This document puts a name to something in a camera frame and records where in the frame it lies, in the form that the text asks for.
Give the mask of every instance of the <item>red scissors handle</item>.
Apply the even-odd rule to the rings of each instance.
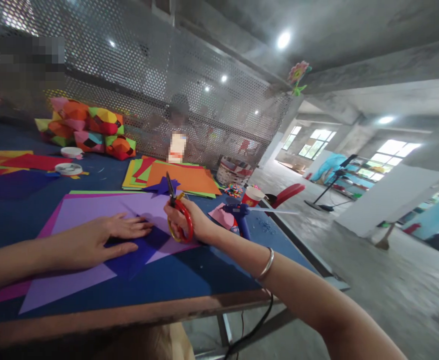
[[[186,223],[188,224],[188,237],[185,236],[185,232],[183,231],[183,229],[179,227],[181,240],[184,243],[190,243],[191,241],[193,241],[193,221],[191,219],[190,212],[188,211],[186,206],[184,206],[181,201],[178,200],[174,202],[174,208],[184,215],[184,217],[186,218]]]

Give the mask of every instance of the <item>glue gun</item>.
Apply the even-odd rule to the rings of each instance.
[[[236,223],[238,224],[239,235],[246,240],[251,240],[250,229],[248,228],[248,224],[246,223],[245,219],[245,216],[250,213],[250,207],[243,203],[233,203],[223,206],[223,210],[225,213],[233,215]]]

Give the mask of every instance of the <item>chair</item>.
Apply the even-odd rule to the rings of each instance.
[[[284,189],[278,195],[266,194],[266,196],[269,199],[269,204],[271,205],[271,207],[273,209],[276,209],[286,200],[288,200],[292,196],[295,196],[298,193],[301,193],[304,189],[306,189],[306,186],[304,186],[303,184],[293,184]]]

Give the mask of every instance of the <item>roll of tape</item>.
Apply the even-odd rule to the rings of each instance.
[[[81,160],[83,158],[83,150],[81,150],[79,147],[63,147],[61,149],[61,155],[68,159]]]
[[[75,176],[83,172],[81,165],[73,163],[61,163],[54,167],[54,170],[61,175],[65,176]]]

